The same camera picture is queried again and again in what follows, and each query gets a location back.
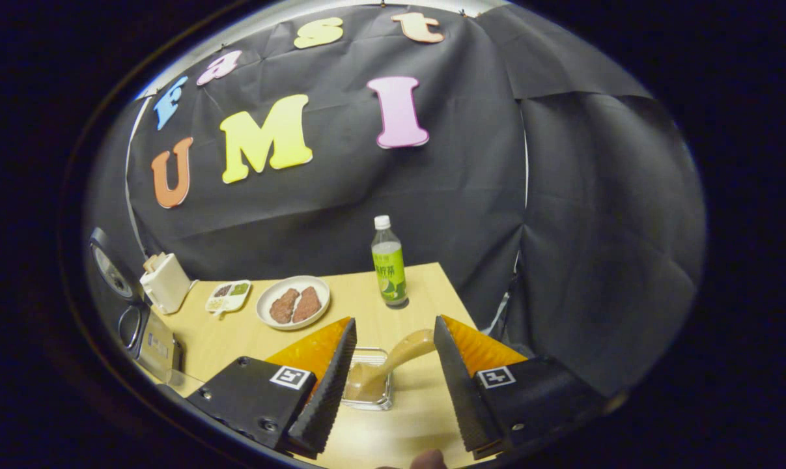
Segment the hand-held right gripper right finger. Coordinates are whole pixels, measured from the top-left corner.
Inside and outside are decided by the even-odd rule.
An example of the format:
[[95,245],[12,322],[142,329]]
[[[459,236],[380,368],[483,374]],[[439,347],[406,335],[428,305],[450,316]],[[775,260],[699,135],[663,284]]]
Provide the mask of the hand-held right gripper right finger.
[[464,447],[476,460],[538,451],[607,406],[556,359],[529,358],[446,315],[436,318],[434,344]]

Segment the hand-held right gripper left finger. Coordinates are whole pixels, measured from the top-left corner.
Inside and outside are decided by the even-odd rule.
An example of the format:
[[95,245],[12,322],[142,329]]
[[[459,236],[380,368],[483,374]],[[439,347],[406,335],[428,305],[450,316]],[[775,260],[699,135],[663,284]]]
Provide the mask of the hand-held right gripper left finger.
[[338,414],[356,342],[354,318],[342,318],[268,359],[232,360],[187,401],[266,448],[318,456]]

